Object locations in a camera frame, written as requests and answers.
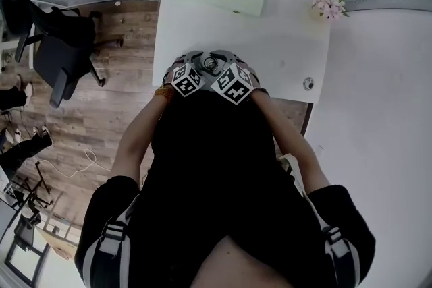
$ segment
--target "white cable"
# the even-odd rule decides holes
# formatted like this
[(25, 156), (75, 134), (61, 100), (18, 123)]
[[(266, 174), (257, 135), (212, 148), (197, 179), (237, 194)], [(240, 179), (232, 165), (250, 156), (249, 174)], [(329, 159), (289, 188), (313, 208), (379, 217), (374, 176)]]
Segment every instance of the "white cable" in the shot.
[[(87, 150), (90, 151), (90, 152), (93, 154), (93, 156), (94, 156), (94, 160), (92, 160), (92, 159), (89, 157), (89, 155), (87, 154)], [(66, 175), (66, 174), (62, 173), (61, 171), (59, 171), (59, 170), (55, 167), (55, 165), (53, 165), (53, 164), (52, 164), (51, 162), (49, 162), (48, 160), (39, 160), (37, 157), (36, 157), (36, 159), (37, 159), (38, 161), (40, 161), (40, 163), (42, 163), (42, 162), (48, 162), (51, 166), (53, 166), (53, 168), (54, 168), (58, 173), (62, 174), (64, 177), (67, 177), (67, 178), (74, 177), (75, 174), (87, 170), (88, 168), (90, 168), (90, 167), (93, 166), (94, 164), (96, 164), (96, 166), (99, 166), (100, 168), (102, 168), (102, 169), (104, 169), (104, 170), (106, 170), (106, 171), (111, 171), (110, 169), (105, 168), (105, 167), (102, 167), (100, 164), (98, 164), (98, 162), (97, 162), (97, 156), (96, 156), (96, 154), (95, 154), (92, 150), (86, 148), (86, 149), (84, 149), (84, 153), (86, 154), (87, 158), (91, 161), (91, 164), (89, 164), (89, 165), (88, 165), (86, 168), (84, 168), (84, 169), (80, 169), (79, 171), (76, 171), (76, 172), (75, 172), (74, 174), (72, 174), (72, 175)]]

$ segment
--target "wooden floor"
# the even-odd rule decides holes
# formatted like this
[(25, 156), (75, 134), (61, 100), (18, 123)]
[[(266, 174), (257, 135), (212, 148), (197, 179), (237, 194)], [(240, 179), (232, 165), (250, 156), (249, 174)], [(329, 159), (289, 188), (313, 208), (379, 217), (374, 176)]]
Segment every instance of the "wooden floor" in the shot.
[[(87, 5), (80, 10), (84, 16), (94, 10), (103, 12), (97, 24), (97, 40), (124, 39), (122, 48), (103, 49), (94, 60), (99, 76), (107, 79), (103, 88), (88, 74), (79, 81), (71, 100), (63, 101), (60, 108), (53, 109), (49, 106), (51, 88), (28, 69), (28, 54), (16, 64), (14, 51), (3, 52), (6, 69), (0, 74), (1, 89), (14, 85), (15, 74), (20, 74), (25, 82), (31, 81), (34, 86), (34, 95), (24, 112), (12, 111), (12, 123), (2, 117), (0, 128), (7, 125), (13, 130), (17, 126), (24, 139), (29, 139), (26, 129), (31, 133), (33, 126), (46, 125), (54, 145), (43, 150), (37, 159), (50, 161), (69, 176), (90, 164), (84, 153), (86, 148), (97, 155), (100, 165), (110, 169), (123, 131), (155, 91), (151, 82), (159, 2), (122, 1), (118, 7), (114, 2), (106, 2)], [(288, 100), (275, 102), (300, 129), (307, 104)], [(20, 176), (29, 177), (32, 183), (37, 179), (34, 167), (37, 159), (28, 159), (18, 170)], [(149, 149), (141, 166), (142, 177), (152, 160)], [(42, 162), (40, 167), (53, 189), (51, 198), (61, 194), (55, 214), (81, 225), (92, 193), (107, 180), (109, 172), (93, 165), (69, 178), (56, 172), (47, 162)]]

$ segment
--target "sneaker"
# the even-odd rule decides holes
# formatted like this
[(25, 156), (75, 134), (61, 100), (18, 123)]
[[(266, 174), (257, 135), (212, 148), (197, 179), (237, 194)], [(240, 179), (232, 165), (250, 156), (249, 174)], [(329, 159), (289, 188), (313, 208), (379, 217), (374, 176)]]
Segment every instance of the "sneaker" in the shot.
[(15, 86), (18, 88), (19, 91), (21, 91), (22, 89), (22, 79), (20, 75), (16, 75), (16, 84)]
[(47, 126), (42, 126), (42, 133), (43, 133), (43, 136), (49, 136), (51, 139), (51, 142), (54, 144), (53, 138), (51, 137), (51, 132), (47, 129)]
[(15, 130), (15, 141), (17, 143), (21, 143), (22, 142), (21, 131), (19, 129)]
[(33, 136), (35, 136), (35, 135), (42, 137), (41, 133), (39, 132), (39, 129), (36, 126), (34, 126), (34, 128), (33, 128)]
[(31, 83), (26, 85), (26, 89), (24, 89), (24, 92), (26, 94), (26, 104), (24, 106), (27, 106), (30, 103), (30, 99), (33, 95), (33, 85)]
[(14, 137), (11, 135), (11, 133), (7, 130), (5, 130), (6, 140), (10, 143), (14, 143)]

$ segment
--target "white desk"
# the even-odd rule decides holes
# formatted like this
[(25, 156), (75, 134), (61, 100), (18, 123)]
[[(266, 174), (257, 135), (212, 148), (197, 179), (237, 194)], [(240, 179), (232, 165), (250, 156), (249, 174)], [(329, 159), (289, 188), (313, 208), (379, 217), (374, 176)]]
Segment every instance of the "white desk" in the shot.
[[(194, 49), (228, 49), (258, 73), (272, 97), (318, 102), (330, 24), (310, 14), (311, 0), (265, 0), (261, 17), (239, 15), (193, 0), (161, 0), (153, 85), (176, 57)], [(312, 77), (314, 87), (303, 81)]]

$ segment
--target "black shirt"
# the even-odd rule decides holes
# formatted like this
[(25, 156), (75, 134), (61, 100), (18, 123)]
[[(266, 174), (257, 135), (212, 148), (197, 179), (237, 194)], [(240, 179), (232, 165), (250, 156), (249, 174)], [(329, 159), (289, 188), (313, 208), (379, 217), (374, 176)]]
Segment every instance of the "black shirt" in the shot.
[[(295, 287), (335, 285), (318, 221), (277, 163), (273, 136), (252, 102), (234, 106), (208, 92), (177, 98), (156, 128), (153, 150), (141, 192), (132, 179), (114, 177), (94, 193), (76, 253), (81, 275), (107, 220), (140, 193), (128, 227), (130, 287), (189, 287), (227, 235)], [(358, 249), (363, 279), (375, 239), (349, 193), (334, 185), (309, 198)]]

